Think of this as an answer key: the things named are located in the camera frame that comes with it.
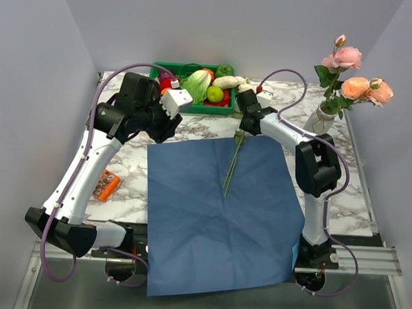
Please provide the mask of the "pink artificial flower bouquet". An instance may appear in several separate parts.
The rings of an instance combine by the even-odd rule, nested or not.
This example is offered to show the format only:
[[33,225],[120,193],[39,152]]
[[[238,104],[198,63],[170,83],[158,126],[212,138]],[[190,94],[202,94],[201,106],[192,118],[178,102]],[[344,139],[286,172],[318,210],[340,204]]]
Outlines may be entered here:
[[233,173],[235,172],[236,163],[237,163],[237,160],[238,160],[238,157],[239,157],[239,152],[242,148],[243,143],[246,142],[246,139],[247,139],[246,131],[244,131],[241,128],[238,128],[238,129],[235,130],[233,140],[235,142],[236,149],[235,149],[232,161],[230,162],[228,172],[226,173],[225,181],[222,185],[223,191],[224,191],[224,193],[223,193],[224,197],[226,197],[226,195],[228,195],[228,189],[229,189],[230,183],[232,181]]

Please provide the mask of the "pink artificial rose stem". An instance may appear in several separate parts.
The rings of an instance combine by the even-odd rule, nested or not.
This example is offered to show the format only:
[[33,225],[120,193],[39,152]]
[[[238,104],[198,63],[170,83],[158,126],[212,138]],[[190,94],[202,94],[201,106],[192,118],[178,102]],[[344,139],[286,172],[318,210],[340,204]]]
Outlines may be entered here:
[[314,70],[319,79],[319,86],[325,88],[325,100],[321,110],[328,115],[337,114],[339,111],[337,91],[341,89],[340,75],[347,70],[358,70],[362,65],[362,53],[353,46],[346,46],[346,35],[340,35],[334,40],[330,55],[325,57],[320,65],[315,65]]

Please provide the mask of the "peach artificial rose stem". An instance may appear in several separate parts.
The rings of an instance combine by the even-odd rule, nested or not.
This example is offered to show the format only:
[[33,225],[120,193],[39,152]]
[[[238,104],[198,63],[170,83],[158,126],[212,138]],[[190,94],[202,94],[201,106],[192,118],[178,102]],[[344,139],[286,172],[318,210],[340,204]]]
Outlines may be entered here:
[[354,106],[371,103],[373,106],[385,106],[394,96],[392,88],[382,78],[368,80],[363,77],[349,78],[337,85],[338,89],[323,106],[327,114],[344,117],[344,110],[352,111]]

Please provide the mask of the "blue wrapping paper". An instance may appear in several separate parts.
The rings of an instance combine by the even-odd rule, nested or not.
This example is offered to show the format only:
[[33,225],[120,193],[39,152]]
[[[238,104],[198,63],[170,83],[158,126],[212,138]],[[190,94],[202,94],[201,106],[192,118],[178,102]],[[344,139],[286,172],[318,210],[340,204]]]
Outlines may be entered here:
[[267,136],[147,148],[150,296],[262,287],[292,274],[304,226],[284,152]]

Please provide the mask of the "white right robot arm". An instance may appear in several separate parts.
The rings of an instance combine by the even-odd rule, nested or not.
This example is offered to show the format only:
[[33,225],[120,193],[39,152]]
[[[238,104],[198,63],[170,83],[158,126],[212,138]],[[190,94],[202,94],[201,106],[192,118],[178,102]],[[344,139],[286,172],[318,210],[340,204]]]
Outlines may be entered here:
[[315,136],[285,120],[280,112],[261,102],[271,101],[269,92],[239,93],[236,102],[243,114],[240,129],[251,135],[265,135],[278,142],[295,157],[295,180],[304,192],[304,228],[300,237],[298,259],[306,267],[328,261],[334,252],[328,236],[330,204],[328,193],[337,187],[341,167],[333,139]]

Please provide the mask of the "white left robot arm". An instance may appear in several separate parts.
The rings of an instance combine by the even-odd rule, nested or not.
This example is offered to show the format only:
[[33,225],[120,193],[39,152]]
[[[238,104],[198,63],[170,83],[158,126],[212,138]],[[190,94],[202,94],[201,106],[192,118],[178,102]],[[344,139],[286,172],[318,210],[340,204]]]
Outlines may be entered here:
[[93,247],[107,247],[122,258],[132,248],[133,231],[116,222],[87,223],[85,211],[104,170],[121,147],[141,131],[155,143],[175,135],[180,112],[193,99],[185,89],[161,92],[159,84],[127,73],[118,93],[97,104],[87,120],[79,150],[58,187],[41,208],[30,207],[25,222],[46,242],[75,257]]

